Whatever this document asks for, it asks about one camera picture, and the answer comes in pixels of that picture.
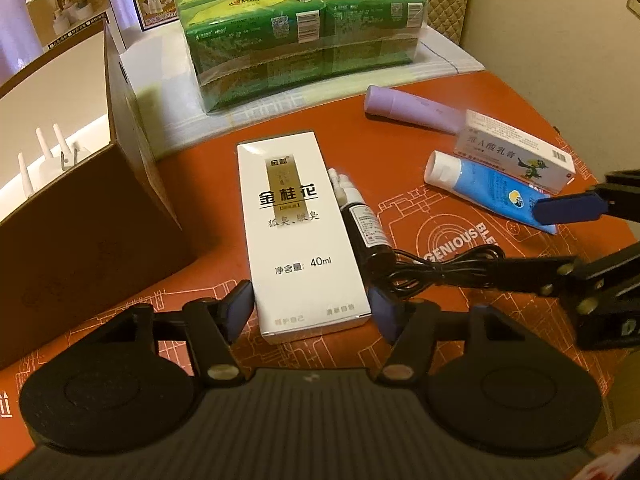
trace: orange mat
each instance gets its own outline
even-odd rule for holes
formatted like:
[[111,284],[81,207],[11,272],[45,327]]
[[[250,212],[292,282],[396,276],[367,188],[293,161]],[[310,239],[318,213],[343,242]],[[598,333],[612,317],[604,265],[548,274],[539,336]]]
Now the orange mat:
[[[507,85],[487,72],[430,80],[403,89],[453,107],[472,108],[571,152],[578,175],[566,188],[567,193],[595,184],[588,168],[556,131]],[[559,226],[559,234],[551,236],[426,187],[423,174],[429,154],[433,150],[452,152],[454,137],[389,121],[368,120],[363,106],[364,96],[357,96],[302,110],[208,140],[161,161],[159,168],[170,199],[199,258],[126,305],[142,300],[153,303],[158,310],[177,310],[194,298],[222,298],[239,280],[249,277],[236,144],[300,130],[316,132],[327,166],[351,177],[367,203],[379,213],[398,248],[427,254],[470,229],[479,234],[472,244],[495,240],[507,256],[579,254],[593,260],[635,242],[627,225],[618,219]],[[500,308],[589,370],[603,392],[610,386],[624,355],[621,351],[577,351],[569,323],[552,300],[445,286],[432,287],[423,296],[436,301],[444,310],[465,311],[473,303],[490,303]],[[126,305],[87,321],[0,371],[0,396],[2,401],[6,400],[4,412],[0,413],[5,415],[0,418],[0,471],[33,447],[18,412],[18,393],[26,377]],[[245,371],[257,366],[363,365],[375,370],[389,350],[373,322],[346,332],[271,346],[260,338],[255,313],[233,348]],[[440,346],[434,365],[459,352],[460,345],[456,343]],[[190,370],[184,343],[162,342],[161,354]]]

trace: qr code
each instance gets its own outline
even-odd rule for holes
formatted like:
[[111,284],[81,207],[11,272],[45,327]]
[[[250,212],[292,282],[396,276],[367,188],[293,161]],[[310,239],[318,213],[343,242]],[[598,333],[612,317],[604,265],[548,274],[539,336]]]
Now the qr code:
[[402,4],[391,4],[391,18],[402,18]]
[[289,33],[289,17],[276,16],[271,19],[271,28],[276,38],[284,38]]

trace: barcode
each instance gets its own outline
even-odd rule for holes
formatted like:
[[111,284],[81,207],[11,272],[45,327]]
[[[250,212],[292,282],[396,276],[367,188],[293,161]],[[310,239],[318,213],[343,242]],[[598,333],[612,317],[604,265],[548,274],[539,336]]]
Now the barcode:
[[562,160],[563,162],[566,162],[566,157],[562,153],[558,153],[556,152],[556,150],[551,150],[551,153],[553,153],[554,157],[557,158],[558,160]]
[[307,12],[297,12],[298,20],[298,43],[315,41],[320,38],[320,11],[308,10]]
[[422,11],[423,11],[423,8],[421,3],[407,4],[407,14],[406,14],[407,28],[422,26]]

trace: white product box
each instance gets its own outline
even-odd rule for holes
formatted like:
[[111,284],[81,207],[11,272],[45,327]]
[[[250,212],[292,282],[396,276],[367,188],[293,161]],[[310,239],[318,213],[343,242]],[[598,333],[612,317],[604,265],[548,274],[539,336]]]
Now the white product box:
[[370,308],[313,132],[238,145],[260,333],[283,342],[361,325]]
[[125,51],[110,0],[26,0],[27,12],[44,52],[105,20],[118,52]]
[[575,177],[569,153],[472,110],[466,111],[454,151],[552,194]]

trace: plastic wrap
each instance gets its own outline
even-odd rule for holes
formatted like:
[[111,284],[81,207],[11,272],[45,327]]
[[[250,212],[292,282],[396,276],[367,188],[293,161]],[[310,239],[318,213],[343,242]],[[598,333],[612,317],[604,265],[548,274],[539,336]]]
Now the plastic wrap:
[[426,0],[175,0],[206,111],[411,62]]

